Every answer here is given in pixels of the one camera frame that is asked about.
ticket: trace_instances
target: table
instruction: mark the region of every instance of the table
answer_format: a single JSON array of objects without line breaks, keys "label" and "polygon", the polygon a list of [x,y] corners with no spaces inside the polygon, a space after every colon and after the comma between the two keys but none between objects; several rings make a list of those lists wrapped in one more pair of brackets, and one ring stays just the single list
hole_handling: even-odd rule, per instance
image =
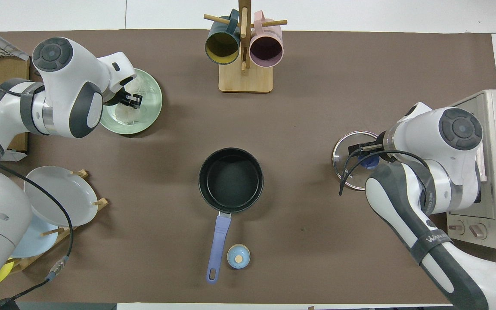
[{"label": "table", "polygon": [[[157,121],[136,135],[102,126],[79,140],[30,135],[29,156],[7,163],[24,174],[42,165],[86,169],[110,202],[77,229],[59,278],[22,301],[447,303],[363,192],[338,196],[331,152],[348,132],[388,129],[416,102],[440,108],[496,89],[490,35],[285,31],[270,94],[219,92],[206,30],[1,35],[27,53],[53,36],[97,57],[123,51],[164,97]],[[197,177],[223,147],[259,160],[264,189],[233,215],[226,240],[226,249],[248,246],[250,265],[233,270],[223,261],[212,286],[205,272],[217,212]],[[8,277],[0,298],[41,281],[66,247]]]}]

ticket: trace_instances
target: black saucepan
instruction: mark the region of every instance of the black saucepan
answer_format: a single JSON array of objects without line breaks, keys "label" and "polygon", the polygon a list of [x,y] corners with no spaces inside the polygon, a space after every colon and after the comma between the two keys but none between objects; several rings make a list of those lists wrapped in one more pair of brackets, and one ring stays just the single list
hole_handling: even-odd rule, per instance
[{"label": "black saucepan", "polygon": [[206,281],[215,284],[231,214],[246,210],[256,202],[264,188],[264,174],[254,156],[230,147],[214,152],[205,160],[198,186],[206,202],[219,211],[206,273]]}]

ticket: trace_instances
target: purple pan handle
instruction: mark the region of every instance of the purple pan handle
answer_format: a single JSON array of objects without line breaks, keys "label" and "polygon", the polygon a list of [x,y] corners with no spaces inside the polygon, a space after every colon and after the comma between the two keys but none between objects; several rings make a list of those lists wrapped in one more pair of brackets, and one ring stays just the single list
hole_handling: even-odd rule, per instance
[{"label": "purple pan handle", "polygon": [[[212,242],[212,251],[210,252],[210,261],[208,263],[208,272],[206,273],[206,281],[209,284],[215,284],[219,276],[219,267],[223,256],[223,248],[225,246],[225,238],[231,224],[230,217],[217,216],[215,220],[214,240]],[[213,278],[210,278],[212,270],[215,271]]]}]

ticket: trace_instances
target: pink mug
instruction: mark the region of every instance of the pink mug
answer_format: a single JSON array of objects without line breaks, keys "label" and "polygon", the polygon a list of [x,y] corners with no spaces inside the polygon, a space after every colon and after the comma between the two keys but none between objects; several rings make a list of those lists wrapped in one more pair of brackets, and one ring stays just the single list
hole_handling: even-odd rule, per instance
[{"label": "pink mug", "polygon": [[273,20],[266,19],[262,11],[257,11],[252,39],[250,39],[250,59],[260,67],[269,68],[281,61],[283,41],[281,26],[263,27],[261,24],[265,22],[273,22]]}]

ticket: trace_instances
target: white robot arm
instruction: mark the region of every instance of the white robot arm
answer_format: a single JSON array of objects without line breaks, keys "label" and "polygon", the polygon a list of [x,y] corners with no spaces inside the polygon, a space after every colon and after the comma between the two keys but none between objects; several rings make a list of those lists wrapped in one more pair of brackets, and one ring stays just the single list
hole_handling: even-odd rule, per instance
[{"label": "white robot arm", "polygon": [[[123,53],[96,58],[78,43],[54,37],[35,48],[32,60],[43,83],[16,78],[0,86],[0,158],[19,133],[81,138],[99,123],[103,104],[140,106],[142,97],[124,90],[136,73]],[[31,216],[22,189],[0,173],[0,268]]]},{"label": "white robot arm", "polygon": [[419,103],[378,138],[386,151],[408,151],[378,165],[366,181],[370,206],[397,234],[447,299],[461,310],[496,310],[496,263],[457,249],[427,215],[467,208],[479,191],[479,121],[460,108]]}]

